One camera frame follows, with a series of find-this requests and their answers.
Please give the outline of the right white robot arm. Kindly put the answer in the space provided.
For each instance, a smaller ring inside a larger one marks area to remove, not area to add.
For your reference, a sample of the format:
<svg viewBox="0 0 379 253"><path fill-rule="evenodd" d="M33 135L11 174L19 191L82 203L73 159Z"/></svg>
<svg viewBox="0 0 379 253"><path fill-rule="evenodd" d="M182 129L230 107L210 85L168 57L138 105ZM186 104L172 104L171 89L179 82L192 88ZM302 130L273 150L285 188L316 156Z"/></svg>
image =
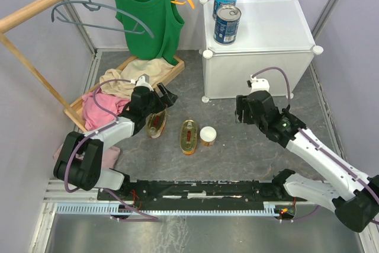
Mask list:
<svg viewBox="0 0 379 253"><path fill-rule="evenodd" d="M254 124L270 141L306 161L326 183L304 178L288 169L286 176L272 185L278 200L302 198L334 212L339 221L354 232L362 232L378 215L378 177L348 164L322 143L306 124L280 110L268 91L236 97L238 122Z"/></svg>

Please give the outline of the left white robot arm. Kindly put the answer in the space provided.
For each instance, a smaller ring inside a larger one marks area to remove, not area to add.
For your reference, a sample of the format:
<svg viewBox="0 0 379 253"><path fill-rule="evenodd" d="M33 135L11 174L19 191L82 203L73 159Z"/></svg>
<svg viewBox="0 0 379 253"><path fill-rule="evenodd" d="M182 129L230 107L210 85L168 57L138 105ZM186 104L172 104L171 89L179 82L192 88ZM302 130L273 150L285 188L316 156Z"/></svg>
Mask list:
<svg viewBox="0 0 379 253"><path fill-rule="evenodd" d="M105 126L91 132L70 132L54 166L53 175L64 182L65 190L89 191L93 188L109 189L119 200L131 193L129 176L110 168L102 167L105 150L128 139L145 126L146 119L175 104L178 96L159 83L160 93L149 84L134 88L130 101L121 114Z"/></svg>

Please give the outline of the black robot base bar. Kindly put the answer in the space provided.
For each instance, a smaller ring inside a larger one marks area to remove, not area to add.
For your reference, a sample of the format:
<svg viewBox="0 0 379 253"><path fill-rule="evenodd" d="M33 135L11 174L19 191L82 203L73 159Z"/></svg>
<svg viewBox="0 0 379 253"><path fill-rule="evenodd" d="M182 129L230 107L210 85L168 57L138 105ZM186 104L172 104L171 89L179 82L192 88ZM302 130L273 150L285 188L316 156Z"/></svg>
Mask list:
<svg viewBox="0 0 379 253"><path fill-rule="evenodd" d="M285 169L270 181L149 181L126 182L115 192L140 210L262 210L265 202L304 201L284 189L293 174Z"/></svg>

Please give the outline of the dark blue tin can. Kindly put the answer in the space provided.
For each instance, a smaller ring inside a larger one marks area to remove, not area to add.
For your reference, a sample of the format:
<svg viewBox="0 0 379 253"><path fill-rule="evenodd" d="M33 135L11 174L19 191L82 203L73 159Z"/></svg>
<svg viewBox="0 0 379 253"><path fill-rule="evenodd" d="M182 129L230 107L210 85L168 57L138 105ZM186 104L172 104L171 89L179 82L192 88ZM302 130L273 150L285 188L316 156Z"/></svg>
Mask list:
<svg viewBox="0 0 379 253"><path fill-rule="evenodd" d="M218 8L213 35L218 44L229 45L235 42L241 16L240 9L233 5Z"/></svg>

